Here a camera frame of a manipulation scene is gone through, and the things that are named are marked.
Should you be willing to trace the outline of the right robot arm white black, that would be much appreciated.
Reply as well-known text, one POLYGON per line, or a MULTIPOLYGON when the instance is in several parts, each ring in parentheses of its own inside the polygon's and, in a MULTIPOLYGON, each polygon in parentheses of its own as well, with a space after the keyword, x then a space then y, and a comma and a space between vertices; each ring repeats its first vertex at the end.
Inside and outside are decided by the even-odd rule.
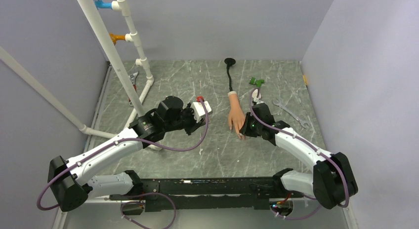
POLYGON ((358 193, 358 186, 348 157, 331 153, 300 136, 284 121, 275 121, 269 107, 260 102, 251 105, 240 133, 248 137, 261 137, 281 147, 299 159, 310 173, 286 168, 276 173, 272 190, 278 197, 291 191, 313 197, 324 208, 345 205, 358 193))

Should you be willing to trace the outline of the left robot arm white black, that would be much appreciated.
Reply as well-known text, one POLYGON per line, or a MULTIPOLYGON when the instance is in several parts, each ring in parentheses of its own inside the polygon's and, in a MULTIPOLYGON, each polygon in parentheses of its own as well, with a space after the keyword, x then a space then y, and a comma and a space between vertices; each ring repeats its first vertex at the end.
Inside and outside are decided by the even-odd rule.
POLYGON ((133 170, 120 174, 99 176, 98 173, 121 158, 149 146, 164 148, 158 142, 166 133, 184 130, 191 135, 201 126, 209 127, 212 109, 203 97, 183 104, 175 96, 167 96, 157 108, 137 117, 115 137, 78 156, 53 158, 49 163, 47 188, 51 189, 57 207, 72 211, 88 199, 119 194, 136 199, 143 184, 133 170))

